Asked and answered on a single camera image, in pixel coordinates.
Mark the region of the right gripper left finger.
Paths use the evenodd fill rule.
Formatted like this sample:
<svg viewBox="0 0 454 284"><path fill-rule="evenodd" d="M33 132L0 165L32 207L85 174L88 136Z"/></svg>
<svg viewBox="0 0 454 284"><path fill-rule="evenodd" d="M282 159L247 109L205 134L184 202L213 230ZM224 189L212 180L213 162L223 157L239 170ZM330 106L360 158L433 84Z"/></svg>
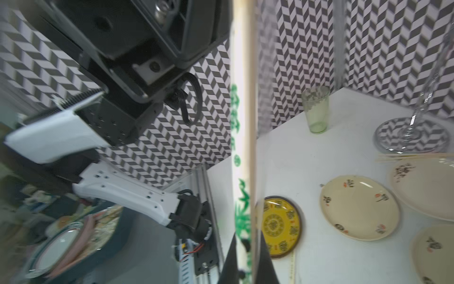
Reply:
<svg viewBox="0 0 454 284"><path fill-rule="evenodd" d="M232 237L227 258L225 259L218 284L239 284L235 234Z"/></svg>

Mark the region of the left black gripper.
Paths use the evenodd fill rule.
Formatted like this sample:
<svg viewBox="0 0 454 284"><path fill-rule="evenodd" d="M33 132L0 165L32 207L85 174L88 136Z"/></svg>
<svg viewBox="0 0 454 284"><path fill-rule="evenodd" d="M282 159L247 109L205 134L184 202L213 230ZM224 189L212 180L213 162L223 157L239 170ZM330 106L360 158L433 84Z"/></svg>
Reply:
<svg viewBox="0 0 454 284"><path fill-rule="evenodd" d="M98 85L138 103L172 83L229 36L230 1L22 1L26 20Z"/></svg>

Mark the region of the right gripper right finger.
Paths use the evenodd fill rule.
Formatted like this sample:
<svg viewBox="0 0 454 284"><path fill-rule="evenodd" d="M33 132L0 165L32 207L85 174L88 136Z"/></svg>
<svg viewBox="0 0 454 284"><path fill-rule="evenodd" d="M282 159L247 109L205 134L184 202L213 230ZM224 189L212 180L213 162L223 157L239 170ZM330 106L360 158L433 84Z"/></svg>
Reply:
<svg viewBox="0 0 454 284"><path fill-rule="evenodd" d="M260 259L257 269L257 284L279 284L277 274L275 272L272 258L268 251L264 235L261 235L260 240Z"/></svg>

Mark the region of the chopsticks panda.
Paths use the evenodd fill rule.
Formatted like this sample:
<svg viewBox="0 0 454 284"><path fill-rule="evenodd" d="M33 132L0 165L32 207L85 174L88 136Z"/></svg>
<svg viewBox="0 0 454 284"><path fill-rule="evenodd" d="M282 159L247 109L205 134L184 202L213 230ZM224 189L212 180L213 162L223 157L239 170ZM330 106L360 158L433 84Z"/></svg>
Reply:
<svg viewBox="0 0 454 284"><path fill-rule="evenodd" d="M381 155L376 159L376 162L391 162L397 160L413 160L413 159L431 159L431 158L451 158L453 153L423 153L423 154L388 154Z"/></svg>
<svg viewBox="0 0 454 284"><path fill-rule="evenodd" d="M232 2L231 156L239 282L253 284L260 260L257 228L257 35L254 1Z"/></svg>

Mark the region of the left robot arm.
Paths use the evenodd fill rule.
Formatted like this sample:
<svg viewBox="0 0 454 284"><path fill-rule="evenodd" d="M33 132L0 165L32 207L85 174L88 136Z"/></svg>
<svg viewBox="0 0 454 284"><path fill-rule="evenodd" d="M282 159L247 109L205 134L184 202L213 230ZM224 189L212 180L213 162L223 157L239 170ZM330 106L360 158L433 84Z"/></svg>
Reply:
<svg viewBox="0 0 454 284"><path fill-rule="evenodd" d="M182 239L209 241L202 203L122 173L98 149L135 143L169 106L202 118L190 68L229 36L230 1L19 1L20 11L97 88L24 120L1 140L1 160L31 183L142 213Z"/></svg>

